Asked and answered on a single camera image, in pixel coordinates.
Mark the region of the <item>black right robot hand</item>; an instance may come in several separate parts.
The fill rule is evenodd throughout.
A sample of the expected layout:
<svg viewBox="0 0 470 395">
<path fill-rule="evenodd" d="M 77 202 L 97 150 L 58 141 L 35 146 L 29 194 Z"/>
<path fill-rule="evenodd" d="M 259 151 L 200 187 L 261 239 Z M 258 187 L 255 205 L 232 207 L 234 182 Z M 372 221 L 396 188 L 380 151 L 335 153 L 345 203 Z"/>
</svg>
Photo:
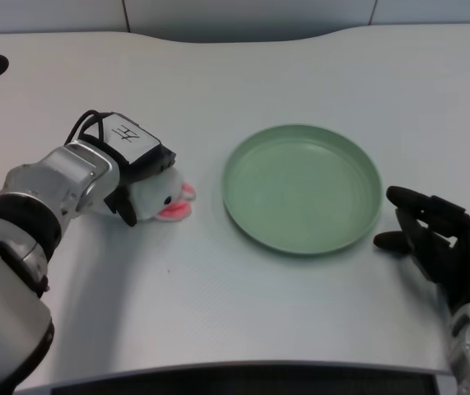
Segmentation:
<svg viewBox="0 0 470 395">
<path fill-rule="evenodd" d="M 376 235 L 374 245 L 411 256 L 423 276 L 440 286 L 450 313 L 470 304 L 470 215 L 441 197 L 399 186 L 388 187 L 386 197 L 401 229 Z"/>
</svg>

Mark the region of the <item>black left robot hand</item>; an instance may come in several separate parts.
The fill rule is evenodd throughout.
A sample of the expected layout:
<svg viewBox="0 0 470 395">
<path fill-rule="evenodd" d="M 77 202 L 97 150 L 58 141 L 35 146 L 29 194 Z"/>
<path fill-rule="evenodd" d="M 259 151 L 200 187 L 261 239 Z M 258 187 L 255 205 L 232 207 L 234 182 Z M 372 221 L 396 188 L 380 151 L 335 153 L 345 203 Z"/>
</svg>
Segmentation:
<svg viewBox="0 0 470 395">
<path fill-rule="evenodd" d="M 134 226 L 181 198 L 183 179 L 174 169 L 176 154 L 124 115 L 92 111 L 76 127 L 76 139 L 103 151 L 118 165 L 118 187 L 97 211 Z"/>
</svg>

